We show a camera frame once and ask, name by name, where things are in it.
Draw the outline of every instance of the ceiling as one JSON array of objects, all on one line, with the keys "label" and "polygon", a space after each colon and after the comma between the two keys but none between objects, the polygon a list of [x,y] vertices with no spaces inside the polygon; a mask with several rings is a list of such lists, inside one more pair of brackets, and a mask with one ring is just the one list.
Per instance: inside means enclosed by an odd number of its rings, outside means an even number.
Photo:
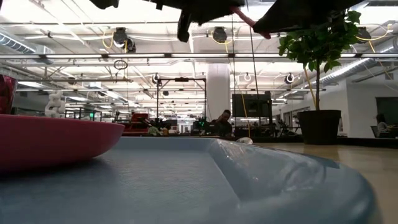
[{"label": "ceiling", "polygon": [[[259,19],[270,8],[272,2],[251,2],[248,9],[243,12],[252,19]],[[380,44],[395,36],[398,25],[396,7],[365,7],[360,9],[363,13],[361,25],[366,26],[373,38],[383,36],[387,25],[390,26],[385,38],[374,41],[374,45]],[[122,49],[112,46],[111,34],[117,27],[125,27],[127,34],[134,40],[137,53],[277,53],[279,38],[274,35],[271,40],[265,40],[260,35],[252,34],[249,27],[237,16],[226,16],[198,27],[197,24],[190,26],[191,39],[188,43],[177,40],[177,21],[180,15],[178,9],[164,7],[159,11],[155,4],[141,0],[120,0],[117,9],[110,7],[106,10],[96,8],[89,0],[3,0],[0,14],[0,27],[2,30],[14,34],[16,38],[28,43],[44,45],[56,54],[106,54],[107,52],[123,53]],[[234,32],[234,42],[228,40],[228,44],[216,43],[211,38],[214,27],[225,27],[228,37]],[[368,44],[357,44],[354,48],[358,52],[369,51]],[[2,54],[15,54],[16,52],[5,47],[0,48]],[[123,76],[129,82],[113,82],[118,72],[113,67],[115,59],[107,60],[54,60],[53,64],[46,65],[33,60],[7,60],[15,67],[23,67],[31,72],[26,78],[38,79],[46,75],[55,80],[76,77],[77,79],[103,79],[101,88],[108,89],[132,89],[132,91],[116,91],[123,97],[134,99],[136,103],[155,103],[149,95],[154,92],[144,93],[141,89],[155,88],[151,82],[154,74],[161,78],[175,77],[206,77],[208,64],[214,60],[201,60],[188,58],[177,60],[173,58],[152,58],[150,60],[130,58],[129,67],[119,71],[117,77]],[[254,88],[254,66],[250,60],[237,60],[234,71],[231,70],[231,80],[236,75],[239,88]],[[301,76],[302,66],[295,62],[286,60],[257,60],[256,74],[259,88],[286,88],[284,78],[292,73]],[[296,84],[304,82],[304,79],[296,81]],[[80,80],[76,85],[66,82],[43,83],[46,88],[82,89],[87,88],[87,82]],[[170,82],[167,88],[189,88],[192,91],[170,92],[169,96],[163,98],[196,99],[203,98],[204,93],[195,82],[174,83]],[[93,91],[87,92],[85,96],[97,103],[105,99],[98,97]],[[185,109],[182,105],[180,112],[193,111]]]}]

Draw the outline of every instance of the potted plant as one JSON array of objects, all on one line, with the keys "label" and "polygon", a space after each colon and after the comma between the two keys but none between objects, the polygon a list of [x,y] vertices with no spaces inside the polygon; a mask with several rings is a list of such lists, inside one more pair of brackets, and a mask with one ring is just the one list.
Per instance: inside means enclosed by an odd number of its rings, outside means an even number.
[{"label": "potted plant", "polygon": [[[298,114],[298,120],[305,144],[334,144],[337,139],[338,123],[341,111],[320,110],[319,85],[321,66],[323,71],[333,69],[341,64],[337,61],[343,50],[350,49],[357,43],[359,18],[356,11],[342,12],[341,16],[313,29],[289,32],[280,38],[279,55],[287,54],[291,60],[303,64],[309,88],[315,104],[315,111],[304,111]],[[316,71],[316,93],[308,79],[307,67]]]}]

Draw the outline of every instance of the plant stem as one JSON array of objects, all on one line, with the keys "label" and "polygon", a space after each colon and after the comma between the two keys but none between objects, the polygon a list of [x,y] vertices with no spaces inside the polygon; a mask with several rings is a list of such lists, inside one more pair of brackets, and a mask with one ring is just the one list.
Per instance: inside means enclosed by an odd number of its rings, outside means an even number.
[{"label": "plant stem", "polygon": [[315,101],[316,101],[316,104],[315,104],[315,109],[316,110],[320,110],[319,109],[319,79],[320,79],[320,75],[321,75],[321,72],[320,72],[320,61],[319,60],[317,60],[317,92],[315,93]]}]

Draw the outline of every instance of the black plant pot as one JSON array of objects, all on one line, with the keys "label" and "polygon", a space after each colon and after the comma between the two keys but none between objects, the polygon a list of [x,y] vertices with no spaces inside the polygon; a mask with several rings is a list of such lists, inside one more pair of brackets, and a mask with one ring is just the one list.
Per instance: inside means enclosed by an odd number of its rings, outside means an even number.
[{"label": "black plant pot", "polygon": [[339,110],[303,111],[298,120],[305,144],[336,144],[338,124],[341,118]]}]

